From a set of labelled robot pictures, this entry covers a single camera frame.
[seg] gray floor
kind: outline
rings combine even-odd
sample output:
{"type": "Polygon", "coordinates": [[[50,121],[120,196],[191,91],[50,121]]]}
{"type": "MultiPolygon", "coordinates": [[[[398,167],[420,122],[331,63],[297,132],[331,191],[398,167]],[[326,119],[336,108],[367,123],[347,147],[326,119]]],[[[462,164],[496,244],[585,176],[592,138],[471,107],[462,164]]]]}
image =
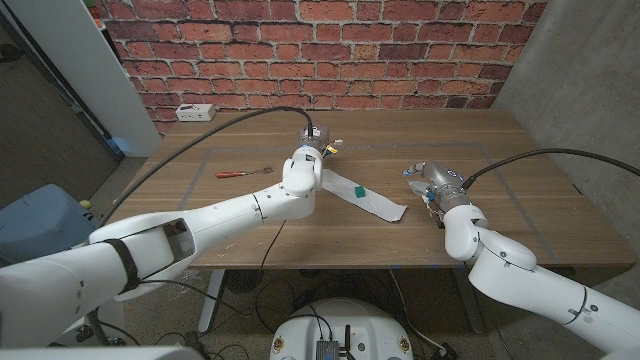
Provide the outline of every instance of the gray floor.
{"type": "MultiPolygon", "coordinates": [[[[117,171],[91,198],[93,213],[103,214],[133,178],[144,159],[125,159],[117,171]]],[[[609,281],[607,289],[620,300],[631,296],[637,289],[638,268],[609,281]]],[[[620,270],[583,269],[566,271],[568,275],[587,285],[594,286],[619,274],[620,270]]],[[[447,269],[400,269],[396,270],[402,288],[409,318],[424,334],[439,343],[447,342],[462,359],[508,359],[505,345],[515,359],[598,359],[603,354],[562,326],[530,315],[524,311],[478,294],[485,325],[490,331],[483,335],[473,334],[467,324],[464,308],[447,269]]],[[[209,272],[187,270],[178,280],[200,289],[206,289],[209,272]]],[[[385,270],[327,270],[315,278],[305,278],[297,270],[266,271],[258,288],[244,294],[225,291],[222,299],[239,309],[253,308],[258,290],[275,279],[288,281],[295,296],[313,290],[313,299],[328,296],[350,296],[379,304],[391,311],[392,302],[388,289],[392,289],[390,277],[385,270]]],[[[197,327],[203,298],[188,289],[166,285],[157,291],[125,303],[126,329],[142,344],[152,345],[167,332],[193,331],[197,327]]],[[[267,325],[279,326],[294,311],[287,283],[276,281],[263,291],[258,307],[267,325]]],[[[258,320],[255,310],[245,318],[220,307],[210,333],[201,341],[207,351],[219,351],[225,346],[238,344],[246,348],[251,359],[266,359],[272,335],[258,320]]],[[[433,350],[414,341],[416,359],[430,358],[433,350]]],[[[175,344],[179,336],[171,335],[160,344],[175,344]]],[[[230,347],[222,353],[225,359],[243,359],[239,347],[230,347]]]]}

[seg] black cable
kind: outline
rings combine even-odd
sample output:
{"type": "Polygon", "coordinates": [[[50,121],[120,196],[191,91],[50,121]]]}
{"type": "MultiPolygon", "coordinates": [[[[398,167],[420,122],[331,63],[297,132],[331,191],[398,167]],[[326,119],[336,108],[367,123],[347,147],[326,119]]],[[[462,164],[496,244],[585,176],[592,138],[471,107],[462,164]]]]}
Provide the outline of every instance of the black cable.
{"type": "Polygon", "coordinates": [[[309,307],[311,308],[311,311],[313,311],[313,313],[316,315],[316,321],[318,321],[318,328],[320,329],[320,340],[324,340],[324,335],[322,334],[322,325],[320,325],[320,318],[317,317],[318,313],[311,304],[309,304],[309,307]]]}
{"type": "Polygon", "coordinates": [[[160,336],[160,338],[159,338],[158,340],[156,340],[156,342],[155,342],[155,343],[153,343],[153,345],[158,345],[162,339],[166,338],[166,337],[167,337],[167,336],[169,336],[169,335],[178,335],[178,336],[180,336],[180,337],[182,338],[182,341],[183,341],[184,343],[186,343],[186,342],[187,342],[187,339],[185,339],[184,335],[180,334],[179,332],[168,332],[168,333],[166,333],[166,334],[164,334],[164,335],[160,336]]]}
{"type": "Polygon", "coordinates": [[[133,335],[129,334],[128,332],[124,331],[123,329],[120,329],[119,327],[117,327],[115,325],[111,325],[111,324],[106,323],[104,321],[100,321],[100,325],[112,328],[113,330],[116,330],[116,331],[126,335],[128,338],[133,340],[133,342],[136,343],[136,345],[140,346],[140,343],[138,342],[138,340],[136,338],[134,338],[133,335]]]}
{"type": "Polygon", "coordinates": [[[242,311],[240,311],[237,308],[235,308],[233,305],[230,305],[229,303],[224,302],[224,301],[218,299],[217,297],[215,297],[213,295],[209,295],[205,291],[202,291],[202,290],[198,289],[195,286],[192,286],[192,285],[189,285],[189,284],[185,284],[185,283],[182,283],[180,281],[175,281],[175,280],[140,280],[140,284],[153,284],[153,283],[164,283],[164,284],[172,284],[172,285],[184,286],[187,289],[193,290],[193,291],[197,292],[198,294],[200,294],[202,296],[208,297],[211,300],[215,300],[215,301],[221,303],[222,305],[230,308],[231,310],[237,312],[238,314],[241,314],[241,315],[246,316],[246,317],[251,316],[251,314],[245,314],[242,311]]]}
{"type": "Polygon", "coordinates": [[[307,120],[307,135],[309,137],[313,136],[313,124],[311,123],[311,117],[304,110],[299,109],[299,108],[294,108],[294,107],[291,107],[291,106],[276,106],[276,107],[273,107],[273,108],[262,109],[262,110],[258,110],[258,111],[254,111],[254,112],[251,112],[251,113],[248,113],[248,114],[244,114],[244,115],[238,116],[238,117],[236,117],[234,119],[231,119],[231,120],[229,120],[229,121],[227,121],[227,122],[215,127],[214,129],[211,129],[211,130],[207,131],[206,133],[198,136],[197,138],[195,138],[192,141],[190,141],[188,144],[182,146],[180,149],[176,150],[171,155],[167,156],[166,158],[162,159],[162,161],[160,161],[159,163],[154,165],[149,171],[147,171],[146,174],[142,175],[142,177],[140,177],[140,179],[136,180],[135,183],[133,183],[125,192],[122,193],[122,195],[120,195],[116,199],[116,201],[113,203],[113,205],[111,206],[109,211],[107,211],[107,213],[104,215],[102,220],[100,220],[100,223],[98,224],[98,228],[104,226],[107,223],[107,221],[109,221],[109,219],[111,218],[113,213],[120,207],[120,205],[122,205],[122,203],[134,191],[136,191],[137,188],[140,187],[140,185],[142,185],[153,174],[155,174],[163,166],[168,164],[171,160],[175,159],[176,157],[178,157],[183,152],[189,150],[191,147],[193,147],[194,145],[198,144],[202,140],[205,140],[206,138],[210,137],[211,135],[213,135],[213,134],[215,134],[215,133],[217,133],[217,132],[219,132],[219,131],[221,131],[223,129],[226,129],[227,127],[229,127],[229,126],[231,126],[233,124],[239,123],[240,121],[243,121],[243,120],[246,120],[246,119],[249,119],[249,118],[252,118],[252,117],[256,117],[258,115],[262,115],[262,114],[266,114],[266,113],[270,113],[270,112],[274,112],[274,111],[293,111],[293,112],[297,112],[297,113],[301,114],[307,120]]]}
{"type": "Polygon", "coordinates": [[[520,160],[520,159],[524,159],[526,157],[529,156],[534,156],[534,155],[540,155],[540,154],[570,154],[570,155],[577,155],[577,156],[583,156],[583,157],[587,157],[590,159],[596,159],[596,160],[600,160],[600,161],[604,161],[606,163],[609,163],[611,165],[615,165],[621,169],[625,169],[637,176],[640,176],[640,169],[635,168],[629,164],[623,163],[620,160],[616,160],[616,159],[612,159],[608,156],[603,156],[603,155],[599,155],[599,154],[595,154],[592,152],[588,152],[588,151],[582,151],[582,150],[573,150],[573,149],[563,149],[563,148],[548,148],[548,149],[538,149],[538,150],[533,150],[533,151],[528,151],[516,156],[512,156],[510,158],[498,161],[495,164],[491,164],[487,167],[485,167],[484,169],[476,172],[475,174],[469,176],[469,178],[462,184],[462,188],[467,190],[471,187],[471,185],[473,184],[474,181],[476,181],[476,179],[488,172],[491,171],[493,169],[497,169],[502,165],[506,165],[508,163],[514,162],[516,160],[520,160]]]}
{"type": "Polygon", "coordinates": [[[280,230],[278,230],[278,233],[273,238],[273,241],[271,241],[271,245],[269,245],[269,248],[267,249],[267,252],[264,253],[264,257],[262,258],[262,264],[260,264],[260,271],[262,271],[262,268],[264,267],[264,262],[267,261],[267,255],[269,255],[269,251],[271,251],[271,247],[273,246],[273,244],[276,243],[276,239],[278,238],[278,235],[280,235],[280,232],[282,231],[282,228],[284,228],[284,224],[286,224],[286,222],[287,222],[287,220],[282,222],[282,225],[280,225],[280,230]]]}

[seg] white power strip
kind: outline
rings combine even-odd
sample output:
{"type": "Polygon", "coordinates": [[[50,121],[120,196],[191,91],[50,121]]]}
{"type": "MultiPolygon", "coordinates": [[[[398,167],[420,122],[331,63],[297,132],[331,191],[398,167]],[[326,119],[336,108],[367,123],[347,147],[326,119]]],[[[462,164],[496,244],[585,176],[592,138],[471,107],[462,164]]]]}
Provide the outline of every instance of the white power strip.
{"type": "Polygon", "coordinates": [[[210,121],[215,114],[211,104],[182,104],[176,110],[180,121],[210,121]]]}

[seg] green object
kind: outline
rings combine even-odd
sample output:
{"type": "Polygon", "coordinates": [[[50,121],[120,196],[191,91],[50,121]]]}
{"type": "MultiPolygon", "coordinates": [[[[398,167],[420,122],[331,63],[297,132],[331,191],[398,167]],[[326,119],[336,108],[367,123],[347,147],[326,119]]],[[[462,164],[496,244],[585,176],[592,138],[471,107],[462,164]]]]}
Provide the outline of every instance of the green object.
{"type": "Polygon", "coordinates": [[[356,197],[364,197],[364,188],[362,186],[356,186],[356,197]]]}

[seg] wooden table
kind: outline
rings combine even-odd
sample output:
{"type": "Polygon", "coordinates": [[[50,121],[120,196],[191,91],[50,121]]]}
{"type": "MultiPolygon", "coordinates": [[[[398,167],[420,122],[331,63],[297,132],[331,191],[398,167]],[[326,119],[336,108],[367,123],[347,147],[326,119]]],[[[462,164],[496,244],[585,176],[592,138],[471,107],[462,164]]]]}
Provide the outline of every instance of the wooden table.
{"type": "MultiPolygon", "coordinates": [[[[178,123],[140,170],[238,113],[212,122],[178,123]]],[[[386,222],[333,194],[317,194],[315,212],[287,221],[265,268],[453,267],[444,230],[429,218],[402,170],[423,160],[447,164],[463,176],[505,157],[538,148],[504,111],[310,112],[345,147],[324,166],[390,200],[408,205],[401,221],[386,222]]],[[[114,215],[192,209],[252,193],[281,180],[281,166],[305,125],[295,113],[270,113],[203,141],[158,171],[114,215]],[[218,171],[276,172],[217,179],[218,171]]],[[[636,261],[626,242],[547,156],[520,160],[480,177],[469,190],[491,229],[529,247],[541,265],[625,266],[636,261]]],[[[193,263],[208,268],[259,268],[281,223],[264,225],[217,246],[193,263]]]]}

